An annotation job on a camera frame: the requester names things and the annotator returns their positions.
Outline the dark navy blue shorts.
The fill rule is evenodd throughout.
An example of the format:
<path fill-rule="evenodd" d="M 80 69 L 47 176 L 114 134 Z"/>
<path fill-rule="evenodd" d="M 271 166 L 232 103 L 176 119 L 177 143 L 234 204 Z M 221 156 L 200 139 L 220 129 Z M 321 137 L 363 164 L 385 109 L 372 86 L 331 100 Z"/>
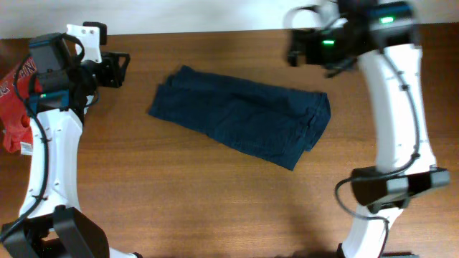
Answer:
<path fill-rule="evenodd" d="M 149 115 L 293 170 L 331 119 L 324 92 L 266 85 L 182 66 L 158 86 Z"/>

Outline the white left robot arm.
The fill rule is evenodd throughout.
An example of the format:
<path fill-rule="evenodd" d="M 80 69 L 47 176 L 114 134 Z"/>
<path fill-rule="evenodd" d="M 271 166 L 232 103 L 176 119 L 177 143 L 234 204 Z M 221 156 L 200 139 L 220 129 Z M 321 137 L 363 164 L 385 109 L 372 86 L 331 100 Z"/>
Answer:
<path fill-rule="evenodd" d="M 29 43 L 35 69 L 15 95 L 30 119 L 32 162 L 19 216 L 1 228 L 11 257 L 123 256 L 81 212 L 77 195 L 85 112 L 99 100 L 99 87 L 123 84 L 130 62 L 127 53 L 100 51 L 106 37 L 102 24 L 89 23 Z"/>

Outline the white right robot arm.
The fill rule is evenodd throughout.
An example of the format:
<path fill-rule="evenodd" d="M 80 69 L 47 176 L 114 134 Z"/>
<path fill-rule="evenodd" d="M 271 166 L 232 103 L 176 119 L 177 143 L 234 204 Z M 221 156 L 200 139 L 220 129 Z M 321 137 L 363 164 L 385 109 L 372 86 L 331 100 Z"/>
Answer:
<path fill-rule="evenodd" d="M 384 257 L 389 230 L 411 200 L 450 183 L 427 133 L 417 15 L 407 1 L 330 1 L 307 10 L 321 25 L 292 30 L 288 64 L 296 67 L 303 57 L 329 78 L 358 67 L 377 133 L 375 165 L 355 168 L 346 179 L 357 207 L 336 256 Z"/>

